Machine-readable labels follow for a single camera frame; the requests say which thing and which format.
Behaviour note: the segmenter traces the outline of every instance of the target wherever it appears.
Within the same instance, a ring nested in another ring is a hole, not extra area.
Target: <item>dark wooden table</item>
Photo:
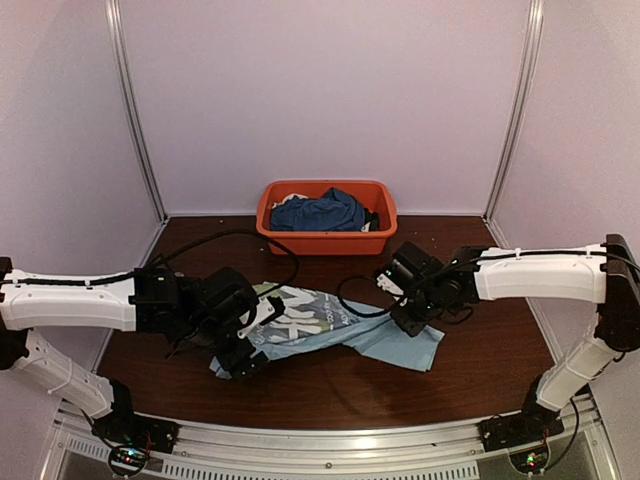
[[[201,236],[254,225],[253,217],[174,218],[154,255]],[[294,285],[334,292],[349,275],[371,275],[400,244],[411,240],[448,259],[461,245],[490,245],[480,218],[401,217],[399,232],[377,257],[302,257]],[[286,257],[255,238],[229,237],[204,245],[173,263],[191,276],[229,265],[250,281],[278,281],[290,272]],[[354,283],[348,298],[384,306],[373,284]],[[264,428],[359,429],[423,425],[519,409],[531,381],[552,365],[548,349],[523,299],[484,302],[446,332],[433,369],[418,373],[359,356],[343,346],[272,362],[243,384],[219,380],[205,351],[165,360],[160,335],[116,332],[100,373],[131,388],[137,410],[184,420]]]

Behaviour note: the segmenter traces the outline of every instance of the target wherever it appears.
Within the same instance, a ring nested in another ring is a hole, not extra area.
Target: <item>orange basket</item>
[[[299,193],[320,198],[331,187],[352,195],[365,208],[380,215],[377,232],[273,232],[270,230],[271,206],[287,195]],[[387,187],[366,181],[285,181],[267,187],[258,206],[256,229],[289,247],[298,255],[379,255],[387,239],[398,230],[396,205]],[[285,255],[269,245],[276,255]]]

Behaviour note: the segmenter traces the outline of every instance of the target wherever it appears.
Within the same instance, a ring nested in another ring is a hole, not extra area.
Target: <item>fabric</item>
[[[271,285],[254,288],[260,293]],[[444,333],[427,326],[420,335],[411,338],[389,315],[355,316],[342,308],[336,296],[317,290],[282,287],[274,294],[284,301],[284,315],[257,327],[248,336],[256,347],[255,354],[264,352],[270,361],[343,344],[366,357],[425,372],[431,368],[444,337]],[[350,305],[362,312],[378,310],[354,302]],[[210,368],[218,377],[230,378],[215,358]]]
[[[295,196],[271,212],[275,232],[357,232],[364,224],[362,204],[336,188],[317,199]]]
[[[284,197],[284,198],[282,199],[282,201],[280,201],[280,202],[276,202],[276,203],[274,203],[273,205],[271,205],[271,208],[272,208],[272,209],[274,209],[274,208],[276,208],[276,207],[279,207],[280,205],[284,205],[285,203],[287,203],[287,202],[288,202],[289,200],[291,200],[292,198],[299,198],[299,199],[301,199],[301,200],[304,200],[304,199],[309,198],[309,197],[307,197],[306,195],[301,195],[301,194],[299,194],[299,193],[292,193],[292,194],[287,195],[286,197]]]

